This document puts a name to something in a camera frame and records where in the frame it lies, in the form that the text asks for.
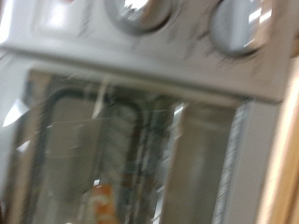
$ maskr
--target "knob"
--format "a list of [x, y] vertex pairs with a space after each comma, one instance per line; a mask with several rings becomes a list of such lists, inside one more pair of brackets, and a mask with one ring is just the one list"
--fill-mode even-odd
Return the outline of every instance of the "knob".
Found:
[[272, 0], [223, 0], [215, 9], [210, 34], [216, 48], [243, 56], [268, 42]]
[[161, 28], [170, 18], [174, 0], [106, 0], [109, 17], [131, 34]]

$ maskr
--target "wooden surface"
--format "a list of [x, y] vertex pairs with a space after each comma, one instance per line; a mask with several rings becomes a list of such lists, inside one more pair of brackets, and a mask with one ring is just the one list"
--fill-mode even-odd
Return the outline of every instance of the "wooden surface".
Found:
[[270, 224], [299, 223], [299, 118], [296, 116]]

